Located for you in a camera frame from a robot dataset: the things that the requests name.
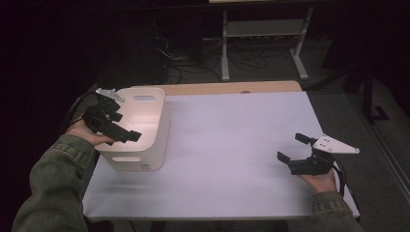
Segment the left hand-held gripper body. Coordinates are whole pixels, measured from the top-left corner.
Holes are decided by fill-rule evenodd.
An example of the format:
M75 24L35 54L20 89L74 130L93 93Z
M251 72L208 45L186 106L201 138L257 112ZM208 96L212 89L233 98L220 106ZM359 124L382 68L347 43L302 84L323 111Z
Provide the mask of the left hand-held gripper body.
M81 116L88 129L95 133L102 133L108 137L115 137L114 127L119 122L111 121L107 118L107 111L116 108L117 111L121 105L119 102L124 102L125 99L120 97L115 90L97 89L97 103L86 108Z

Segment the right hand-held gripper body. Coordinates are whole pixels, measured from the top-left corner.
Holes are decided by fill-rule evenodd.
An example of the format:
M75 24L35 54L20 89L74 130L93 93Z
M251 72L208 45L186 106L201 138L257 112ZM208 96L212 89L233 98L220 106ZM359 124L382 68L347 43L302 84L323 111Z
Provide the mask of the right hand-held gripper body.
M306 159L291 160L287 165L292 175L321 175L327 174L334 166L334 155L357 155L359 148L352 147L329 135L323 134L314 138L311 155Z

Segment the white plastic bin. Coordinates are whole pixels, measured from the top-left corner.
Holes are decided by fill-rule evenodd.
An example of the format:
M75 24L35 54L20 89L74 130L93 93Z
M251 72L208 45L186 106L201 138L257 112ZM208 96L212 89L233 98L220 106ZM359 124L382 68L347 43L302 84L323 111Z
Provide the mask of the white plastic bin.
M125 88L118 90L114 99L122 115L116 125L126 131L137 131L140 137L137 141L104 143L96 149L116 170L158 170L164 160L170 122L163 89Z

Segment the person's right hand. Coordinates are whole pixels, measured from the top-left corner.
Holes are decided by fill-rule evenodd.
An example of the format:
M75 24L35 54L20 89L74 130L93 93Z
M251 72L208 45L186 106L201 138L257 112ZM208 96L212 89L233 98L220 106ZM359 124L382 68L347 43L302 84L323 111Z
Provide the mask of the person's right hand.
M336 177L334 170L331 169L327 174L321 175L300 175L315 193L335 192L337 191Z

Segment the person's left hand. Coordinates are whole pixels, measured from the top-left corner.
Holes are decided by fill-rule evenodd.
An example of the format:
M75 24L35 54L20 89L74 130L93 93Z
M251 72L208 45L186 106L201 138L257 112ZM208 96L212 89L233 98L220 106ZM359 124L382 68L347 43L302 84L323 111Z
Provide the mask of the person's left hand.
M111 143L113 139L103 134L96 134L92 132L90 129L87 128L85 122L80 120L71 126L68 127L66 130L66 134L74 135L80 137L89 143L93 144L94 146L103 144L103 143Z

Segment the dark metal stand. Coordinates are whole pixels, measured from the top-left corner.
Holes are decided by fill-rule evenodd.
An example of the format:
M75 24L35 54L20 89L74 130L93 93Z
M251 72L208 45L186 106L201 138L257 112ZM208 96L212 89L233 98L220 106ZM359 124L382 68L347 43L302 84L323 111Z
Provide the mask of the dark metal stand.
M374 77L369 65L354 63L315 84L305 87L304 90L318 91L344 76L346 76L346 80L342 84L342 90L345 93L355 94L360 87L363 87L362 112L371 124L375 121L389 120L385 110L372 102Z

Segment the white metal frame desk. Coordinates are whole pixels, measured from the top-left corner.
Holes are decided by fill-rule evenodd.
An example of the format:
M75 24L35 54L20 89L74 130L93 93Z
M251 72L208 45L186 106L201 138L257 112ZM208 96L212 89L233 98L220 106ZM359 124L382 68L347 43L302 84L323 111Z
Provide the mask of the white metal frame desk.
M221 49L221 80L229 80L229 65L227 57L227 39L258 36L298 36L299 40L289 49L291 58L302 80L308 79L308 73L301 60L300 53L308 31L314 8L309 7L303 18L229 21L228 12L223 12L222 18L222 49Z

